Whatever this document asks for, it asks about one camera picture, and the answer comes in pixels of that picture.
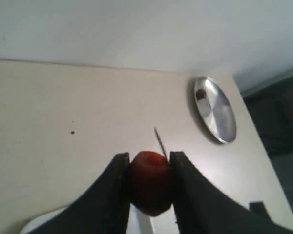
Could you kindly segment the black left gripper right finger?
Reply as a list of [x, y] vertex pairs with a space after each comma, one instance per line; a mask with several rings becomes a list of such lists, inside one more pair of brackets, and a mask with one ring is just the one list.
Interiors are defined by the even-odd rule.
[[241, 206], [217, 189], [184, 152], [170, 153], [176, 195], [173, 208], [181, 234], [292, 234]]

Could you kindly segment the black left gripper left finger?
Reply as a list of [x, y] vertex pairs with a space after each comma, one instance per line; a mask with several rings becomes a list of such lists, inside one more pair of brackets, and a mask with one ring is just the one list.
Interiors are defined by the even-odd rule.
[[125, 234], [130, 202], [126, 192], [129, 154], [116, 154], [96, 181], [37, 234]]

